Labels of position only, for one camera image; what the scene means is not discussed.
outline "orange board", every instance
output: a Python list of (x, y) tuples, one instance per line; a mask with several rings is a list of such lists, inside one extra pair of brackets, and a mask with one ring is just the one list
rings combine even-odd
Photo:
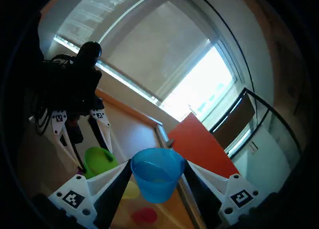
[(225, 178), (239, 173), (223, 148), (204, 125), (190, 113), (169, 134), (173, 148), (187, 160)]

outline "wall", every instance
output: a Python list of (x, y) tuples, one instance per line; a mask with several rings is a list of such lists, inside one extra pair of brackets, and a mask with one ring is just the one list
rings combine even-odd
[[(251, 142), (258, 147), (255, 152)], [(267, 194), (278, 192), (291, 172), (285, 154), (263, 126), (232, 162), (243, 177)]]
[(285, 23), (265, 0), (244, 0), (260, 23), (274, 69), (274, 105), (303, 149), (311, 136), (312, 93), (301, 52)]
[[(53, 56), (59, 53), (66, 53), (69, 55), (75, 55), (71, 50), (60, 45), (56, 41), (52, 41), (52, 45), (49, 48), (48, 53), (46, 54), (46, 59), (51, 59)], [(173, 117), (165, 113), (159, 107), (145, 99), (144, 97), (140, 96), (124, 84), (122, 84), (117, 79), (113, 78), (109, 74), (102, 71), (102, 78), (100, 79), (100, 83), (98, 87), (102, 89), (104, 92), (108, 93), (112, 97), (116, 98), (117, 100), (125, 103), (126, 105), (137, 109), (140, 112), (160, 121), (165, 131), (168, 133), (173, 128), (176, 127), (178, 121), (175, 120)]]

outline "plastic cup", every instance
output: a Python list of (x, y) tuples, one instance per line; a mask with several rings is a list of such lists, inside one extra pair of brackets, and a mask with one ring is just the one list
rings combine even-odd
[(171, 197), (184, 168), (184, 158), (165, 148), (142, 150), (131, 160), (131, 170), (141, 194), (152, 203), (162, 203)]

